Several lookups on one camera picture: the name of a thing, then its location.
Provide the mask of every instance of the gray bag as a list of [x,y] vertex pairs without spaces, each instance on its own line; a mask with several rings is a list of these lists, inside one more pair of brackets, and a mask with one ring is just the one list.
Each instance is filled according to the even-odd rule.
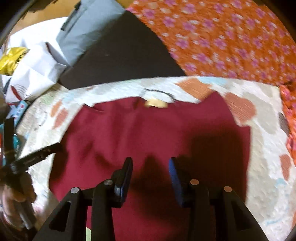
[[69,65],[73,66],[125,9],[115,0],[81,0],[57,36],[57,42]]

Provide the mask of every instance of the gold foil packet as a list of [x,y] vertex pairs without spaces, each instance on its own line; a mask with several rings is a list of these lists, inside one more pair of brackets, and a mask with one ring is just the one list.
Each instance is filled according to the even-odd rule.
[[154,107],[157,107],[157,108],[167,108],[168,104],[167,104],[167,102],[164,102],[162,100],[151,98],[151,99],[149,99],[149,100],[147,100],[145,102],[145,106],[148,107],[148,108],[150,106],[154,106]]
[[25,47],[7,49],[0,59],[0,74],[12,76],[21,59],[29,52]]

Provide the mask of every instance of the white paper bag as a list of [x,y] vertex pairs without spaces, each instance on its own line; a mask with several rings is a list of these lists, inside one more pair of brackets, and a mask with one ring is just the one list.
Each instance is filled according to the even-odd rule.
[[5,101],[33,101],[57,82],[66,67],[54,60],[44,42],[36,44],[14,71]]

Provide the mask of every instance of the hand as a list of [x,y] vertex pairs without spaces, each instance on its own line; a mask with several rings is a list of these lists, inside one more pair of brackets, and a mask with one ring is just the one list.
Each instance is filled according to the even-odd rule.
[[27,172],[25,172],[21,176],[20,181],[24,194],[21,194],[20,192],[5,185],[1,197],[3,215],[5,220],[8,224],[18,230],[21,230],[23,228],[23,224],[20,215],[15,209],[14,201],[24,202],[28,200],[29,202],[34,203],[36,200],[36,193],[34,192],[34,188],[32,186],[31,176]]

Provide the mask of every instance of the tan object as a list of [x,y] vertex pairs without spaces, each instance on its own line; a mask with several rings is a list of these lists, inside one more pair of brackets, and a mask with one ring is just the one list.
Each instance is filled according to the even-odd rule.
[[168,104],[167,104],[167,102],[164,102],[162,100],[151,98],[151,99],[149,99],[149,100],[147,100],[145,102],[145,106],[147,108],[149,108],[151,106],[154,106],[154,107],[157,107],[157,108],[167,108]]

